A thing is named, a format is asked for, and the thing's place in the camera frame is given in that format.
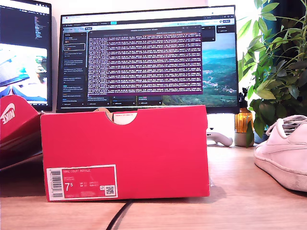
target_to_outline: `wooden desk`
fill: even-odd
[[[259,169],[253,148],[211,146],[208,159],[210,197],[137,200],[113,229],[307,229],[307,194],[283,188]],[[3,230],[104,230],[125,202],[48,203],[41,161],[0,178]]]

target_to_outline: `monitor screen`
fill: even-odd
[[[0,97],[16,94],[52,110],[51,5],[0,1]]]
[[[234,6],[63,15],[57,111],[237,113]]]

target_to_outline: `mountain landscape wallpaper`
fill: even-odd
[[[202,43],[202,89],[198,95],[162,96],[163,105],[233,107],[237,105],[236,46],[234,33],[216,34]]]

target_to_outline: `white leather shoe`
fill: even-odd
[[[254,152],[255,164],[288,189],[307,192],[307,117],[278,119]]]

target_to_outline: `second monitor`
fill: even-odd
[[[235,7],[63,15],[58,112],[238,112]]]

